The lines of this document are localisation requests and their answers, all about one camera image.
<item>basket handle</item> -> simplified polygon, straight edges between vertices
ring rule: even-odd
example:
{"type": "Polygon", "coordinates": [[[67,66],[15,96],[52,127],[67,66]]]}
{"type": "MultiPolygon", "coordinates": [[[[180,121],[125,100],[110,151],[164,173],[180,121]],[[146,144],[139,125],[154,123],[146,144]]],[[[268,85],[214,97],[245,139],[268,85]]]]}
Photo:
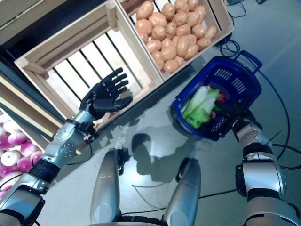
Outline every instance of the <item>basket handle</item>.
{"type": "Polygon", "coordinates": [[[253,71],[253,74],[255,74],[261,68],[262,62],[259,59],[257,59],[253,54],[242,50],[237,54],[237,56],[234,59],[237,60],[237,58],[239,58],[240,56],[244,56],[245,58],[247,58],[256,67],[256,69],[253,71]]]}

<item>purple onion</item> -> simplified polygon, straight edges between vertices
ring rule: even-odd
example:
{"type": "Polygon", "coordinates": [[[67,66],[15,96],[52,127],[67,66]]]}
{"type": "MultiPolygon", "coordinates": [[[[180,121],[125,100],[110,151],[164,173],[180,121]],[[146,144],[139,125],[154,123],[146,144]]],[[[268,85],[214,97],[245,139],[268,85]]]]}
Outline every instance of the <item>purple onion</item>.
{"type": "Polygon", "coordinates": [[[33,164],[36,164],[40,160],[42,155],[43,155],[42,151],[36,151],[30,156],[30,160],[33,162],[33,164]]]}
{"type": "Polygon", "coordinates": [[[11,144],[8,142],[8,136],[7,135],[1,135],[0,150],[6,150],[10,147],[11,147],[11,144]]]}
{"type": "Polygon", "coordinates": [[[8,173],[16,172],[18,170],[19,168],[17,167],[17,165],[13,165],[13,166],[2,165],[0,166],[0,176],[4,178],[8,173]]]}
{"type": "Polygon", "coordinates": [[[2,199],[6,195],[7,192],[8,191],[2,191],[2,192],[0,192],[0,199],[2,199]]]}
{"type": "Polygon", "coordinates": [[[13,166],[17,164],[20,157],[21,155],[19,152],[8,151],[1,156],[1,163],[5,166],[13,166]]]}
{"type": "Polygon", "coordinates": [[[12,120],[6,121],[3,124],[3,128],[8,133],[13,133],[14,131],[20,131],[18,125],[14,121],[12,121],[12,120]]]}
{"type": "Polygon", "coordinates": [[[0,135],[2,136],[2,135],[5,134],[5,133],[6,133],[6,131],[5,131],[5,129],[3,128],[3,125],[0,124],[0,135]]]}
{"type": "Polygon", "coordinates": [[[28,140],[27,136],[22,132],[13,132],[8,137],[8,142],[11,145],[20,145],[28,140]]]}
{"type": "Polygon", "coordinates": [[[31,162],[30,158],[23,157],[23,158],[19,159],[17,166],[18,166],[19,170],[21,170],[22,172],[28,172],[32,168],[32,162],[31,162]]]}
{"type": "Polygon", "coordinates": [[[20,171],[16,171],[16,172],[12,172],[12,173],[8,173],[1,181],[0,181],[0,186],[2,186],[1,191],[7,191],[8,189],[11,188],[12,185],[14,185],[17,180],[20,178],[20,176],[11,179],[19,174],[22,174],[22,172],[20,171]]]}
{"type": "Polygon", "coordinates": [[[23,156],[29,157],[32,153],[34,153],[38,147],[34,145],[32,142],[28,141],[24,144],[21,144],[20,152],[23,156]]]}

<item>concrete floor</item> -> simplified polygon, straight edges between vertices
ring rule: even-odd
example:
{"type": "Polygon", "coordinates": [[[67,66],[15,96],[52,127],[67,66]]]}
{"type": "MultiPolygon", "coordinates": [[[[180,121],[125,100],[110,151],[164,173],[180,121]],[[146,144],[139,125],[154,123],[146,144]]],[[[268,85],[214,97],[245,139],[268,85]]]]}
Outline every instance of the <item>concrete floor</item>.
{"type": "MultiPolygon", "coordinates": [[[[240,44],[241,49],[250,51],[263,62],[262,72],[274,83],[290,114],[289,145],[300,149],[301,1],[268,0],[258,5],[254,0],[249,0],[244,5],[247,16],[235,19],[236,30],[232,39],[240,44]]],[[[242,12],[238,6],[229,7],[229,11],[233,15],[242,12]]],[[[59,182],[45,196],[46,205],[38,218],[41,225],[90,224],[89,211],[96,175],[105,153],[112,147],[126,147],[134,155],[125,164],[124,174],[119,177],[122,212],[165,207],[176,186],[174,176],[177,168],[192,150],[198,152],[202,170],[201,195],[234,189],[235,166],[241,163],[242,148],[232,133],[218,142],[184,136],[173,126],[169,113],[174,97],[204,64],[219,54],[218,49],[211,48],[185,74],[172,79],[102,131],[93,143],[93,158],[77,168],[66,169],[59,182]],[[133,185],[157,186],[136,188],[149,204],[139,196],[133,185]]],[[[284,110],[268,83],[259,74],[257,77],[262,94],[251,111],[263,125],[267,137],[282,131],[273,142],[283,144],[287,132],[284,110]]],[[[300,161],[300,156],[287,151],[280,164],[293,166],[300,161]]],[[[288,186],[285,200],[295,203],[299,209],[300,172],[285,171],[288,186]]],[[[202,199],[195,225],[241,226],[245,206],[246,199],[236,192],[202,199]]],[[[144,216],[161,218],[163,213],[158,211],[144,216]]]]}

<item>produce display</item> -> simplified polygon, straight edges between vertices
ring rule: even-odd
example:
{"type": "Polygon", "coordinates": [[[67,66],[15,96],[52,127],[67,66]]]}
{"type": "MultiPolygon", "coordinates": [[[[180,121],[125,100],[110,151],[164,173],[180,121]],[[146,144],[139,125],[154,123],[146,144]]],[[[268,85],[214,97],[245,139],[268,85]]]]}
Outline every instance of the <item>produce display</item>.
{"type": "Polygon", "coordinates": [[[4,184],[0,190],[1,199],[19,177],[10,179],[28,172],[41,158],[42,151],[20,131],[15,122],[4,117],[0,118],[0,135],[0,186],[4,184]]]}
{"type": "Polygon", "coordinates": [[[137,10],[135,28],[158,68],[173,73],[211,44],[217,27],[202,25],[206,8],[198,0],[166,3],[161,12],[154,12],[152,1],[145,1],[137,10]]]}
{"type": "Polygon", "coordinates": [[[222,101],[224,95],[218,89],[202,86],[192,99],[182,109],[183,118],[195,129],[199,129],[205,122],[216,117],[218,108],[215,101],[222,101]]]}

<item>blue shopping basket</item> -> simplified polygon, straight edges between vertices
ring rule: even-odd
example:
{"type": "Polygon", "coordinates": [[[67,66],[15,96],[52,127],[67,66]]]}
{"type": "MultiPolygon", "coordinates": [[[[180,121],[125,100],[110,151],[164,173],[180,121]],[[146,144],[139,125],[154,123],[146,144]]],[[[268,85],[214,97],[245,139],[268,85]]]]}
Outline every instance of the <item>blue shopping basket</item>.
{"type": "Polygon", "coordinates": [[[249,108],[261,93],[261,86],[255,77],[262,63],[249,52],[242,50],[234,59],[228,57],[214,57],[182,90],[172,103],[175,118],[179,125],[187,132],[213,141],[224,137],[231,127],[231,117],[225,112],[218,112],[211,121],[194,129],[182,117],[181,109],[193,97],[201,86],[210,86],[219,89],[225,95],[223,103],[229,105],[242,105],[249,108]],[[256,67],[251,71],[247,66],[237,60],[244,56],[256,67]]]}

